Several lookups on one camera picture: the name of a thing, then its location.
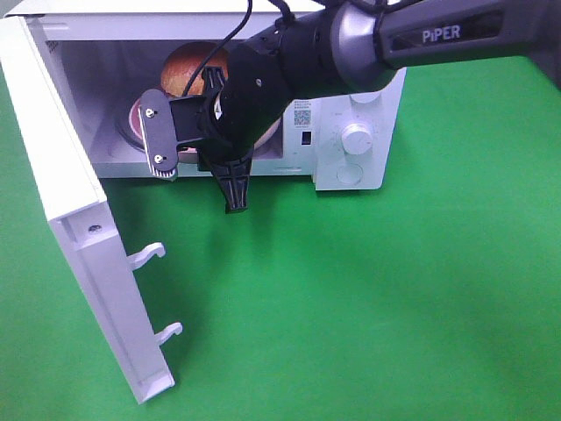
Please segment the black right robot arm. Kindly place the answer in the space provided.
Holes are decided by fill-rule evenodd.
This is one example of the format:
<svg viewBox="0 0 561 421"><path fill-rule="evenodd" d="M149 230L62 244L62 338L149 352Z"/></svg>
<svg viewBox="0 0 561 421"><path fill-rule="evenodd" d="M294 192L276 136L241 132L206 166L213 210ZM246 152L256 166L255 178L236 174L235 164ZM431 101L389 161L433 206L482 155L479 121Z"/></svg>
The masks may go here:
<svg viewBox="0 0 561 421"><path fill-rule="evenodd" d="M377 91L405 67L527 54L549 9L547 1L326 1L241 42L204 119L219 146L203 158L227 211L245 210L254 144L294 100Z"/></svg>

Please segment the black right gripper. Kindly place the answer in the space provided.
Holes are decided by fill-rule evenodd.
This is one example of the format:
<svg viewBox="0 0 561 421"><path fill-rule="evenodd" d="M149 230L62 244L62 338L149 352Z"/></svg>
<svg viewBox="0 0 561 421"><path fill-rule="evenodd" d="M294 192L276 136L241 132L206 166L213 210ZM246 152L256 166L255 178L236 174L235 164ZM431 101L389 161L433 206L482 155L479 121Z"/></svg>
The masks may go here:
<svg viewBox="0 0 561 421"><path fill-rule="evenodd" d="M252 147L295 99L287 62L279 41L243 41L226 55L227 76L222 67L202 71L202 96L206 103L214 100L213 124L223 144L206 146L201 155L224 196L226 214L247 210Z"/></svg>

